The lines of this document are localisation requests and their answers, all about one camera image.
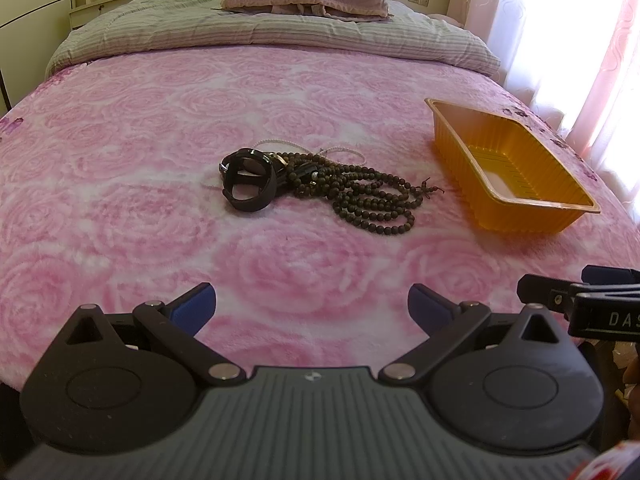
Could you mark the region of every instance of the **pink blanket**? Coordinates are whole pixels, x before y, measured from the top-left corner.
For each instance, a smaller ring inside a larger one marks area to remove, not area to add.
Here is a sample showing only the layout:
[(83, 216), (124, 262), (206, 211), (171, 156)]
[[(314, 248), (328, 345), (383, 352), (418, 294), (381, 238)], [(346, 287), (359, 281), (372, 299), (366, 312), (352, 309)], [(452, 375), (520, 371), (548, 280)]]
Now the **pink blanket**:
[[(602, 214), (553, 236), (476, 227), (434, 152), (427, 97), (521, 120)], [(497, 84), (436, 62), (258, 46), (103, 59), (41, 85), (0, 136), (0, 380), (16, 388), (81, 303), (125, 312), (209, 281), (218, 309), (198, 338), (247, 370), (376, 372), (426, 338), (406, 311), (412, 283), (517, 312), (525, 272), (640, 267), (638, 232), (593, 171)], [(399, 237), (353, 228), (321, 200), (240, 214), (218, 163), (274, 137), (354, 148), (446, 193)]]

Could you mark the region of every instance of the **tray rim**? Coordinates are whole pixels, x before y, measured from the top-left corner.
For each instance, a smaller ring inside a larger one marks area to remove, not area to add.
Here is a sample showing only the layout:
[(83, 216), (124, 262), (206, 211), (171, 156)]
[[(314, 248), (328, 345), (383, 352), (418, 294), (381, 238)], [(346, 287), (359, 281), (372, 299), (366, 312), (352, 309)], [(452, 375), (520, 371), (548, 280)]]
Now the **tray rim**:
[[(424, 102), (427, 103), (427, 106), (431, 109), (431, 111), (433, 111), (434, 115), (437, 114), (438, 118), (447, 125), (447, 129), (449, 130), (449, 133), (452, 135), (453, 139), (456, 141), (458, 146), (462, 149), (462, 151), (465, 154), (467, 160), (469, 162), (471, 162), (471, 167), (472, 167), (474, 173), (476, 174), (476, 176), (478, 176), (480, 178), (480, 181), (482, 182), (482, 186), (484, 187), (484, 190), (489, 194), (491, 199), (495, 200), (496, 202), (505, 204), (505, 205), (530, 205), (530, 206), (534, 206), (534, 207), (544, 207), (544, 208), (549, 208), (549, 209), (564, 209), (564, 210), (583, 211), (585, 213), (592, 213), (592, 214), (599, 214), (601, 212), (600, 206), (598, 205), (596, 200), (593, 198), (591, 193), (589, 193), (586, 190), (586, 188), (582, 185), (582, 183), (577, 178), (574, 177), (574, 175), (571, 173), (571, 171), (569, 171), (567, 169), (567, 167), (564, 165), (564, 163), (562, 163), (562, 161), (559, 160), (551, 152), (551, 150), (549, 150), (540, 141), (540, 139), (537, 138), (532, 132), (530, 132), (524, 126), (524, 124), (522, 124), (520, 121), (517, 121), (516, 119), (514, 119), (512, 117), (507, 117), (507, 116), (500, 115), (500, 114), (494, 114), (492, 112), (488, 112), (487, 110), (481, 110), (479, 108), (469, 107), (469, 106), (465, 106), (465, 105), (459, 105), (457, 103), (452, 103), (450, 101), (445, 101), (443, 99), (426, 98), (424, 100)], [(592, 205), (571, 204), (571, 203), (565, 203), (565, 202), (550, 202), (548, 200), (534, 200), (532, 198), (509, 198), (509, 197), (501, 195), (500, 193), (498, 193), (495, 190), (493, 184), (491, 184), (491, 181), (489, 181), (487, 176), (484, 174), (484, 171), (482, 170), (482, 168), (480, 167), (480, 165), (476, 161), (476, 158), (473, 156), (471, 151), (469, 151), (468, 147), (462, 141), (462, 139), (460, 139), (460, 136), (455, 131), (453, 126), (451, 126), (451, 124), (449, 124), (449, 121), (446, 120), (446, 118), (444, 117), (442, 112), (438, 109), (438, 104), (445, 104), (445, 105), (455, 106), (455, 107), (458, 107), (458, 108), (466, 108), (467, 110), (472, 110), (472, 111), (475, 111), (475, 112), (480, 112), (480, 113), (483, 113), (483, 114), (492, 115), (492, 116), (499, 117), (499, 118), (507, 120), (507, 121), (511, 121), (512, 123), (518, 124), (519, 126), (522, 127), (522, 129), (525, 132), (527, 132), (531, 137), (533, 137), (535, 142), (538, 143), (549, 154), (549, 156), (553, 157), (558, 162), (558, 164), (560, 164), (560, 166), (565, 171), (565, 173), (580, 187), (582, 192), (589, 198), (589, 200), (591, 200)]]

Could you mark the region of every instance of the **human hand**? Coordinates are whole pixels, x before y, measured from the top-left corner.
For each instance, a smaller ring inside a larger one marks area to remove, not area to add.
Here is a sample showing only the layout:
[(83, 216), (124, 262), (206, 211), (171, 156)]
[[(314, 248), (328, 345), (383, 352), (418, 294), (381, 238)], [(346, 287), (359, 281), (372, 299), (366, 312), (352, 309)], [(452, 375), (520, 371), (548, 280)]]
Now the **human hand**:
[[(640, 361), (637, 357), (626, 368), (622, 380), (625, 384), (640, 384)], [(631, 412), (629, 438), (640, 440), (640, 385), (635, 386), (629, 394), (629, 411)]]

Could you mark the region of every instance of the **gray ribbed panel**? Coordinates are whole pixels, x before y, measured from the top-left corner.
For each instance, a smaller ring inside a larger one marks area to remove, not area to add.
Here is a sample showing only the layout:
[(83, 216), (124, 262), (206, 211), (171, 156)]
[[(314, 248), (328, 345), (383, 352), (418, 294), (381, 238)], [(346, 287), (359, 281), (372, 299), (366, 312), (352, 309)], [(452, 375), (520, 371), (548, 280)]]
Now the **gray ribbed panel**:
[(118, 456), (39, 447), (8, 480), (566, 480), (592, 453), (518, 458), (446, 433), (416, 392), (368, 368), (259, 368), (207, 393), (168, 438)]

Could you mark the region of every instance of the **triangular hole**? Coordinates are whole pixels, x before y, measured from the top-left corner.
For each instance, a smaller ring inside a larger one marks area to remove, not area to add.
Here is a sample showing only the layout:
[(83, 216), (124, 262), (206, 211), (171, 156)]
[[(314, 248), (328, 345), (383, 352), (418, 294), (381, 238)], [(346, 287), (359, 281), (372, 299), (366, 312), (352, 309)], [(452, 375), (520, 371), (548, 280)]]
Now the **triangular hole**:
[(78, 345), (81, 343), (91, 343), (101, 341), (102, 335), (91, 317), (85, 317), (76, 325), (69, 339), (66, 340), (68, 345)]
[(531, 316), (527, 324), (522, 338), (526, 341), (539, 341), (541, 343), (558, 343), (558, 338), (551, 327), (546, 322), (544, 316), (536, 314)]

